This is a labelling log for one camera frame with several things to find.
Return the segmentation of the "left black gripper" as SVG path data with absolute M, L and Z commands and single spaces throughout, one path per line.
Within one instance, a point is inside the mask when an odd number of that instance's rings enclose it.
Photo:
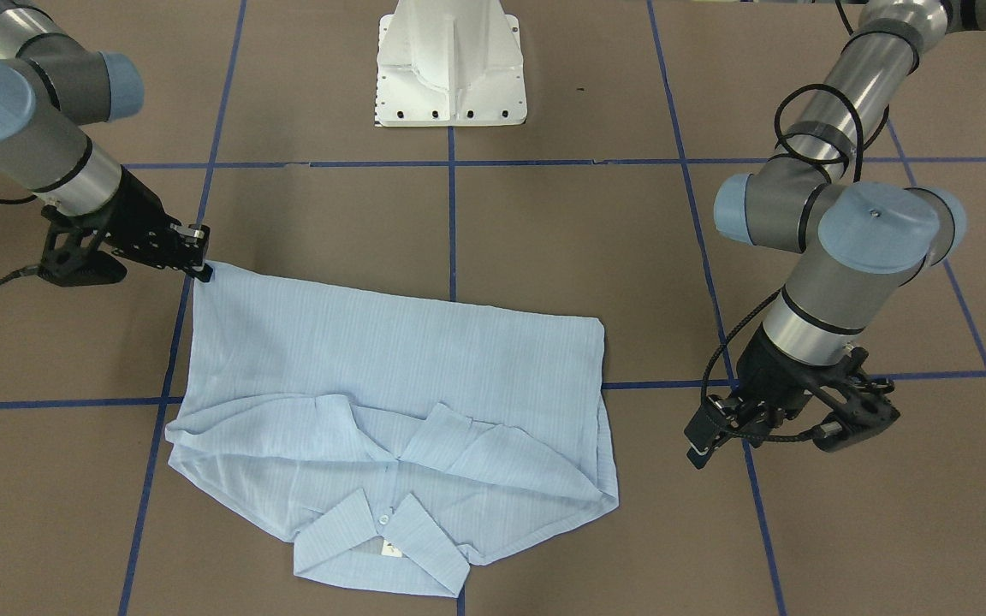
M 757 328 L 737 360 L 736 389 L 727 398 L 707 395 L 684 429 L 690 464 L 701 471 L 734 438 L 753 446 L 810 441 L 832 453 L 880 435 L 899 420 L 900 410 L 888 397 L 892 379 L 866 373 L 868 357 L 864 347 L 853 346 L 833 365 L 806 365 Z M 813 400 L 829 409 L 823 420 L 798 434 L 778 434 Z

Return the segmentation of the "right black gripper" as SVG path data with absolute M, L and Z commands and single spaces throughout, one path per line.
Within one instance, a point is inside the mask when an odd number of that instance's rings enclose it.
M 153 269 L 180 270 L 200 283 L 209 283 L 214 275 L 206 262 L 209 227 L 181 225 L 165 213 L 157 195 L 126 169 L 109 203 L 92 213 L 66 216 L 44 205 L 40 214 L 50 221 L 50 229 L 38 277 L 51 284 L 120 283 L 127 269 L 119 257 Z

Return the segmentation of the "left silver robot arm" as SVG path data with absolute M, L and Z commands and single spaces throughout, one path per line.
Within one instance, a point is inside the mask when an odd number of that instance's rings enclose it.
M 986 1 L 870 1 L 798 120 L 772 121 L 775 147 L 757 173 L 728 178 L 715 225 L 729 240 L 798 254 L 737 360 L 728 397 L 702 391 L 685 428 L 704 468 L 739 438 L 805 443 L 832 453 L 899 420 L 894 383 L 864 371 L 856 340 L 897 288 L 946 260 L 967 217 L 950 192 L 862 178 L 866 148 L 921 58 L 952 33 L 986 31 Z

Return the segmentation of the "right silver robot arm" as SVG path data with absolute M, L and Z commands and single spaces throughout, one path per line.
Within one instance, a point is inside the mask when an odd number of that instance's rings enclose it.
M 184 225 L 85 126 L 134 116 L 140 71 L 87 50 L 30 1 L 0 1 L 0 172 L 42 203 L 50 223 L 35 275 L 58 286 L 117 284 L 125 260 L 207 283 L 209 229 Z

